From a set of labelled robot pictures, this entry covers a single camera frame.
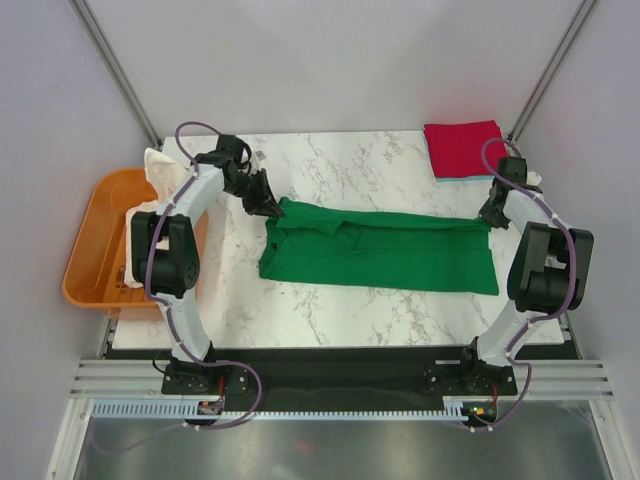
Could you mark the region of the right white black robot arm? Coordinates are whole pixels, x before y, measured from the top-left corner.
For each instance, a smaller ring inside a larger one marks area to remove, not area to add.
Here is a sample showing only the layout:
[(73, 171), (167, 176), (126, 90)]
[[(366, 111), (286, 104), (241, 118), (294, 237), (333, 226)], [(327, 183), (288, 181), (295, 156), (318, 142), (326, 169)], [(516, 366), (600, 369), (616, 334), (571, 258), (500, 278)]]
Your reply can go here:
[(466, 348), (458, 381), (477, 394), (504, 377), (544, 322), (582, 302), (594, 245), (588, 230), (561, 220), (539, 188), (527, 184), (526, 160), (499, 160), (498, 176), (479, 217), (493, 228), (516, 228), (520, 241), (507, 277), (508, 301), (494, 323)]

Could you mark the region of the green t shirt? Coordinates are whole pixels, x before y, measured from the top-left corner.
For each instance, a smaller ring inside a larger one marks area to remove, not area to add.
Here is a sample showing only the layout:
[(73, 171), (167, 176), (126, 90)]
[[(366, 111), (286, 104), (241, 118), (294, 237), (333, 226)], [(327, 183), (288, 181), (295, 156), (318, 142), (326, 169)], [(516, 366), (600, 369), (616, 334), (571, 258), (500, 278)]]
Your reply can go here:
[(266, 221), (263, 279), (495, 296), (489, 227), (479, 219), (335, 210), (282, 198)]

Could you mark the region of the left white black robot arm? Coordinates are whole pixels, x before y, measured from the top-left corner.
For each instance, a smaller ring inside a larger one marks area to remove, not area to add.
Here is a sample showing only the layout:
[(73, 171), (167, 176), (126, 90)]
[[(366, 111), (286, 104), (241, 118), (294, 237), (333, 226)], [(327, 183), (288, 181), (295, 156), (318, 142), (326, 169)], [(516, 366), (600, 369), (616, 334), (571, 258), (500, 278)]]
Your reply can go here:
[(215, 389), (220, 371), (196, 301), (200, 255), (195, 226), (222, 193), (241, 199), (249, 215), (284, 216), (266, 171), (253, 158), (244, 140), (220, 135), (215, 148), (192, 158), (167, 196), (152, 210), (134, 213), (128, 227), (131, 274), (160, 308), (173, 340), (172, 359), (190, 363), (184, 379), (198, 393)]

